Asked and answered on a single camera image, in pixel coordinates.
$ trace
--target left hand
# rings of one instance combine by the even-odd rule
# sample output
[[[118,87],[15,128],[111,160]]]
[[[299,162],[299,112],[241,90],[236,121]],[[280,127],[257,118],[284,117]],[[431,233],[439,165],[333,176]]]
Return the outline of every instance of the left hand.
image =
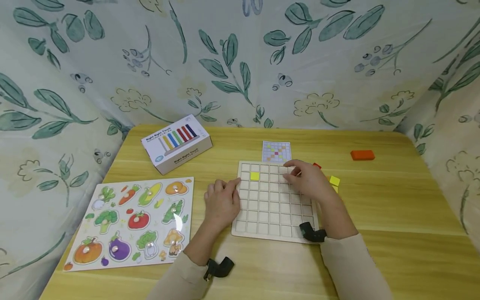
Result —
[[[230,225],[240,212],[240,197],[236,190],[240,178],[226,183],[217,179],[208,185],[205,199],[204,223],[210,230],[220,233]]]

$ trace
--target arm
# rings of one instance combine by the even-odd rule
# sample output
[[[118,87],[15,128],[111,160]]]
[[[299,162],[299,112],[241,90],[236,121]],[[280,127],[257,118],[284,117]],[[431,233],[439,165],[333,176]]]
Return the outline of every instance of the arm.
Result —
[[[284,178],[320,207],[321,223],[327,233],[320,248],[338,297],[341,300],[393,299],[347,208],[323,172],[301,160],[291,160],[284,166],[295,166]]]
[[[210,184],[204,195],[205,219],[195,236],[173,265],[157,282],[147,300],[198,300],[207,289],[204,275],[213,245],[224,228],[240,211],[240,198],[235,187],[240,178]]]

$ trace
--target wooden table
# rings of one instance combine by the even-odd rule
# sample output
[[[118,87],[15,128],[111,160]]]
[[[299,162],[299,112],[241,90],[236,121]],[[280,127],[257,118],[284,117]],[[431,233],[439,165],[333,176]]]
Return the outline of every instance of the wooden table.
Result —
[[[133,128],[104,183],[163,178],[140,139],[162,128]],[[195,176],[192,235],[204,217],[208,183],[237,175],[239,160],[261,160],[262,140],[290,141],[294,158],[341,178],[339,194],[370,254],[399,299],[478,299],[480,258],[411,141],[396,132],[207,128],[214,147],[166,178]],[[371,149],[373,161],[352,161]],[[68,246],[41,300],[141,300],[170,265],[64,273]],[[234,237],[217,241],[217,261],[236,266],[213,281],[205,299],[337,299],[319,246]]]

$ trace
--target hand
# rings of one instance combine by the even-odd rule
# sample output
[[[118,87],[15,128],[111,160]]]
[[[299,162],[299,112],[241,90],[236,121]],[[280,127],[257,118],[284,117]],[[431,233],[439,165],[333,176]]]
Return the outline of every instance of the hand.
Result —
[[[295,166],[290,174],[283,174],[283,178],[312,200],[324,202],[332,198],[340,199],[335,190],[330,186],[327,177],[317,166],[298,159],[290,160],[283,166]]]
[[[215,233],[230,225],[240,212],[240,197],[236,190],[240,178],[226,183],[217,179],[208,185],[205,198],[204,224]]]

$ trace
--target toy box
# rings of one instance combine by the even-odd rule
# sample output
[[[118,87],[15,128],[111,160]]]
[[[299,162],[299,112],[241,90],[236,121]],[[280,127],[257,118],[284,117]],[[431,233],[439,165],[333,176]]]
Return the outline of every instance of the toy box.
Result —
[[[212,140],[197,119],[183,119],[145,137],[142,145],[155,168],[165,175],[212,147]]]

